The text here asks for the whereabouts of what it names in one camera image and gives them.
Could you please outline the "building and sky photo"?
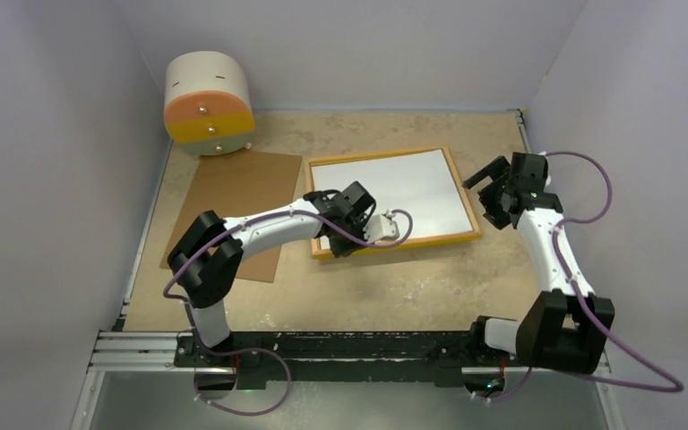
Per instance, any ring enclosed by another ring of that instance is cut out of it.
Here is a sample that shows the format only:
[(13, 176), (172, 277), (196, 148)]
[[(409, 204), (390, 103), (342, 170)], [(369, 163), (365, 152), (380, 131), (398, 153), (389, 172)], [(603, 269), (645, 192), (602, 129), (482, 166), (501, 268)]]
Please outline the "building and sky photo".
[(311, 167), (315, 190), (343, 190), (358, 181), (376, 211), (401, 209), (414, 220), (412, 239), (475, 233), (467, 205), (440, 149)]

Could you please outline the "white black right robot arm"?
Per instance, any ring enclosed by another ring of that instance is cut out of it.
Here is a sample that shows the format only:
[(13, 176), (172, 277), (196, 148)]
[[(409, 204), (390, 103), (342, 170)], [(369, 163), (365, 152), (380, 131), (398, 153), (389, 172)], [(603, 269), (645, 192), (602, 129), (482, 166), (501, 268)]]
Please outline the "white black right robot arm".
[(471, 189), (490, 181), (477, 193), (484, 217), (499, 230), (513, 227), (520, 234), (539, 288), (520, 321), (478, 317), (467, 351), (480, 365), (504, 351), (525, 366), (593, 374), (606, 345), (602, 331), (610, 328), (615, 308), (578, 278), (580, 268), (563, 227), (563, 206), (556, 194), (546, 191), (548, 177), (545, 156), (515, 152), (510, 158), (497, 157), (462, 183)]

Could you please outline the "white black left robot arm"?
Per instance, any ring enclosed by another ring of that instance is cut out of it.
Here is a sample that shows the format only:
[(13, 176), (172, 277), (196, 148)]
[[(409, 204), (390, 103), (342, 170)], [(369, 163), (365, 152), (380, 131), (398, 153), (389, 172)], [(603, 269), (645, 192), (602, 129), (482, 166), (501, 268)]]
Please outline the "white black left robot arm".
[(335, 256), (363, 248), (375, 198), (355, 181), (344, 190), (305, 193), (287, 206), (245, 217), (197, 216), (167, 257), (182, 287), (192, 326), (200, 339), (196, 354), (221, 366), (231, 354), (224, 299), (242, 262), (286, 243), (327, 237)]

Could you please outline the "brown frame backing board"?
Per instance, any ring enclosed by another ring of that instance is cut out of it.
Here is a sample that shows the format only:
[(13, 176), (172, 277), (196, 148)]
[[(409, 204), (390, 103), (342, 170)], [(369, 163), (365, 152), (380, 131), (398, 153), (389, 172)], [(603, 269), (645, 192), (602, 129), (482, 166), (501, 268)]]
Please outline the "brown frame backing board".
[(221, 218), (276, 210), (295, 199), (303, 158), (257, 150), (201, 157), (159, 267), (196, 217), (214, 211)]

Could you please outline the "yellow wooden picture frame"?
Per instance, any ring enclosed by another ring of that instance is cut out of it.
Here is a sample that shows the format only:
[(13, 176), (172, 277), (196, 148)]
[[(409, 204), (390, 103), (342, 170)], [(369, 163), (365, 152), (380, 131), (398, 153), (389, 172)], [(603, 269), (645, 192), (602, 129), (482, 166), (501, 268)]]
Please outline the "yellow wooden picture frame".
[(462, 180), (460, 179), (459, 170), (458, 170), (456, 163), (452, 157), (451, 150), (447, 146), (430, 146), (430, 147), (423, 147), (423, 148), (411, 148), (411, 149), (406, 149), (406, 150), (387, 150), (387, 151), (373, 152), (373, 153), (350, 154), (350, 155), (341, 155), (341, 156), (331, 156), (331, 157), (309, 159), (303, 163), (303, 169), (305, 172), (305, 189), (307, 192), (323, 191), (323, 190), (315, 190), (314, 189), (313, 181), (311, 178), (311, 167), (316, 166), (316, 165), (327, 165), (327, 164), (349, 162), (349, 161), (358, 161), (358, 160), (365, 160), (365, 159), (378, 159), (378, 158), (384, 158), (384, 157), (393, 157), (393, 156), (407, 155), (407, 154), (417, 153), (417, 152), (422, 152), (422, 151), (433, 151), (435, 149), (440, 149), (440, 150), (444, 151), (445, 157), (447, 158), (447, 160), (451, 166), (451, 172), (452, 172), (452, 174), (455, 178), (456, 184), (460, 190), (461, 197), (463, 198), (465, 204), (467, 205), (467, 209), (469, 211), (469, 215), (471, 216), (471, 219), (476, 223), (477, 231), (475, 233), (456, 234), (456, 235), (447, 235), (447, 236), (435, 236), (435, 237), (429, 237), (429, 238), (423, 238), (423, 239), (412, 239), (410, 237), (410, 234), (413, 231), (413, 229), (412, 229), (411, 233), (408, 236), (408, 239), (404, 243), (402, 243), (399, 246), (399, 248), (400, 249), (409, 249), (409, 248), (418, 248), (418, 247), (435, 246), (435, 245), (451, 245), (451, 244), (468, 242), (468, 241), (479, 239), (482, 236), (480, 222), (478, 221), (477, 215), (472, 208), (472, 205), (470, 203), (470, 200), (469, 200), (469, 197), (467, 196), (466, 191), (461, 186)]

